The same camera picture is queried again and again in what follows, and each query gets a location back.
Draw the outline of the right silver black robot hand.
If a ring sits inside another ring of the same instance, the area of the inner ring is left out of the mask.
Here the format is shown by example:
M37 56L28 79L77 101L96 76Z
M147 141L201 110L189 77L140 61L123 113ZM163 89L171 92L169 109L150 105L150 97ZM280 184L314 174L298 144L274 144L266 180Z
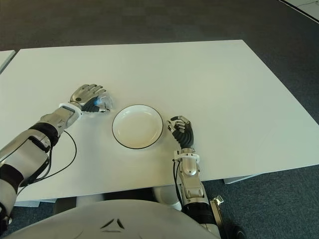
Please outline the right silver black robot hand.
M167 121L167 128L181 149L193 148L194 134L190 120L184 116L174 116Z

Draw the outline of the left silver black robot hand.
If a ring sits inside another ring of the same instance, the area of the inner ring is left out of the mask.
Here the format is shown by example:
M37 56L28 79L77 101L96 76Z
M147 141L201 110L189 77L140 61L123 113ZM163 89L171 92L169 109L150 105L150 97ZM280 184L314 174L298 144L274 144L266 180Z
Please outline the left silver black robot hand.
M70 97L69 103L88 113L105 113L111 110L107 91L101 85L82 85Z

